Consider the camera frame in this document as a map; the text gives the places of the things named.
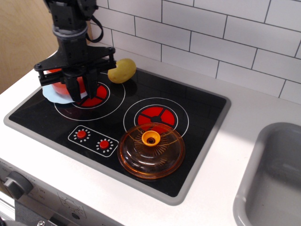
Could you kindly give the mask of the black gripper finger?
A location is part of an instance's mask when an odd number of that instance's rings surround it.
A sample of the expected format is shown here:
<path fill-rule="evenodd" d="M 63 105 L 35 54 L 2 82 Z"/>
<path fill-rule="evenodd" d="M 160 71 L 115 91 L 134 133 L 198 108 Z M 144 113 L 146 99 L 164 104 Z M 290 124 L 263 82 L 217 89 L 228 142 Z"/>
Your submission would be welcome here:
<path fill-rule="evenodd" d="M 84 84 L 86 92 L 90 99 L 93 99 L 97 93 L 98 73 L 96 68 L 88 68 L 84 76 Z"/>
<path fill-rule="evenodd" d="M 81 100 L 81 95 L 78 77 L 64 77 L 64 83 L 72 100 L 75 102 L 79 102 Z"/>

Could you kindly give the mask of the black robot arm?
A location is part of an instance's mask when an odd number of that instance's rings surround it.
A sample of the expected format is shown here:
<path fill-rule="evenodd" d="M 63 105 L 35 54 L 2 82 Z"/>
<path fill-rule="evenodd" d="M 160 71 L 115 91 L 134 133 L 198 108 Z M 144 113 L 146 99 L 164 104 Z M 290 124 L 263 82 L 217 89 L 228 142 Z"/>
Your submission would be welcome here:
<path fill-rule="evenodd" d="M 91 39 L 87 33 L 88 21 L 99 27 L 94 17 L 98 9 L 95 0 L 47 0 L 45 4 L 52 15 L 53 34 L 57 37 L 58 50 L 51 57 L 37 63 L 34 70 L 39 73 L 41 86 L 62 82 L 73 101 L 78 102 L 80 86 L 78 77 L 83 79 L 89 98 L 97 94 L 99 73 L 116 68 L 115 48 L 92 47 L 87 42 L 97 43 L 103 38 Z"/>

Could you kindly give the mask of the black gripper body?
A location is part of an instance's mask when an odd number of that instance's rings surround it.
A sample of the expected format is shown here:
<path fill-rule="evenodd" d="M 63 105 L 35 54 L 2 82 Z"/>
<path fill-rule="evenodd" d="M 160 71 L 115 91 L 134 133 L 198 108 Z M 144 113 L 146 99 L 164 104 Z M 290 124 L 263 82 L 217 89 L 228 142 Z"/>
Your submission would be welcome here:
<path fill-rule="evenodd" d="M 58 50 L 49 58 L 37 63 L 34 70 L 39 73 L 41 86 L 64 81 L 64 77 L 80 77 L 89 66 L 99 71 L 116 67 L 115 48 L 87 45 L 84 40 L 60 41 Z M 59 69 L 61 71 L 45 74 L 45 71 Z"/>

